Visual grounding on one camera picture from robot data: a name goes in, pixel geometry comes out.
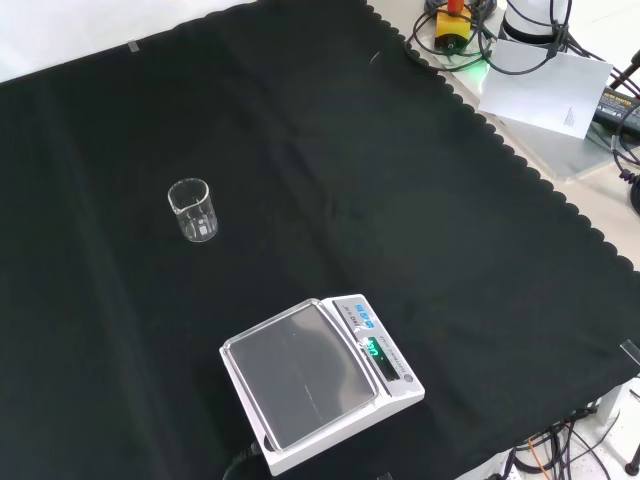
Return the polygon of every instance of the weighing scale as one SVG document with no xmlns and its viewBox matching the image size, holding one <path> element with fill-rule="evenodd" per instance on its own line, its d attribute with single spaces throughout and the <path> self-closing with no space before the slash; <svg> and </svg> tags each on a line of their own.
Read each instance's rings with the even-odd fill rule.
<svg viewBox="0 0 640 480">
<path fill-rule="evenodd" d="M 273 475 L 424 398 L 362 295 L 307 300 L 220 354 Z"/>
</svg>

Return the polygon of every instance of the white paper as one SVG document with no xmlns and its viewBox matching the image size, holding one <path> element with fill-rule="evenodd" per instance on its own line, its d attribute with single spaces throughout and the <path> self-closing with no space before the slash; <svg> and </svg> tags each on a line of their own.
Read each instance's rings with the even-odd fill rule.
<svg viewBox="0 0 640 480">
<path fill-rule="evenodd" d="M 0 1 L 0 82 L 252 0 Z"/>
<path fill-rule="evenodd" d="M 491 61 L 508 71 L 527 70 L 547 55 L 543 48 L 499 40 Z M 505 75 L 490 69 L 479 110 L 584 138 L 611 64 L 558 53 L 538 70 Z"/>
</svg>

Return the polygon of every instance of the black tablecloth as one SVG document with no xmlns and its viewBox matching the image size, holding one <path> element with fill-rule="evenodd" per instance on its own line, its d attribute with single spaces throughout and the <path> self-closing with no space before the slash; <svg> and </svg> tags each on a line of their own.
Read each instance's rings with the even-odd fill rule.
<svg viewBox="0 0 640 480">
<path fill-rule="evenodd" d="M 634 374 L 631 264 L 364 4 L 139 46 L 0 87 L 3 478 L 220 478 L 253 439 L 218 348 L 310 297 L 365 294 L 427 395 L 282 478 L 449 480 Z"/>
</svg>

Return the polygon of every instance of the glass beaker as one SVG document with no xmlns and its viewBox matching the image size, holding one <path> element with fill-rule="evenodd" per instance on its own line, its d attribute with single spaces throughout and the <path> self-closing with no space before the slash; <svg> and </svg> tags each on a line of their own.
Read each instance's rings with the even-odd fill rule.
<svg viewBox="0 0 640 480">
<path fill-rule="evenodd" d="M 169 189 L 169 204 L 180 229 L 190 242 L 206 242 L 218 232 L 209 186 L 198 178 L 185 178 Z"/>
</svg>

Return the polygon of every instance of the green digital display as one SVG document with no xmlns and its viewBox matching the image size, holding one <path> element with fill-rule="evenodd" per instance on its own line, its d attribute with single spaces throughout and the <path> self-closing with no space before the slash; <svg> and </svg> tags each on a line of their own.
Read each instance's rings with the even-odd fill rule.
<svg viewBox="0 0 640 480">
<path fill-rule="evenodd" d="M 400 376 L 396 369 L 393 368 L 393 364 L 387 358 L 387 355 L 380 347 L 378 340 L 375 337 L 368 337 L 364 339 L 364 345 L 367 348 L 367 352 L 369 356 L 373 359 L 373 361 L 378 365 L 380 372 L 384 375 L 384 378 L 387 382 L 392 382 L 394 380 L 400 380 Z"/>
</svg>

